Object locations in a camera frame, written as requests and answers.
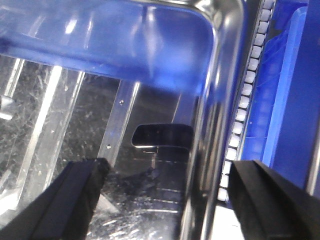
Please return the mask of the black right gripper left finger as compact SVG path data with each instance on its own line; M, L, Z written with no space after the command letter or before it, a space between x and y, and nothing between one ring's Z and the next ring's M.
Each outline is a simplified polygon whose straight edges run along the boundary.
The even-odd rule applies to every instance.
M110 170L105 158L70 161L0 231L2 240L84 240Z

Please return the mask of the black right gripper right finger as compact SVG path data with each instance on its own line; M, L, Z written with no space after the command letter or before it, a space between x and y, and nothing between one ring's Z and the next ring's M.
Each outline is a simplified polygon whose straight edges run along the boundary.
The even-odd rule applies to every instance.
M318 240L320 201L258 160L231 164L228 195L246 240Z

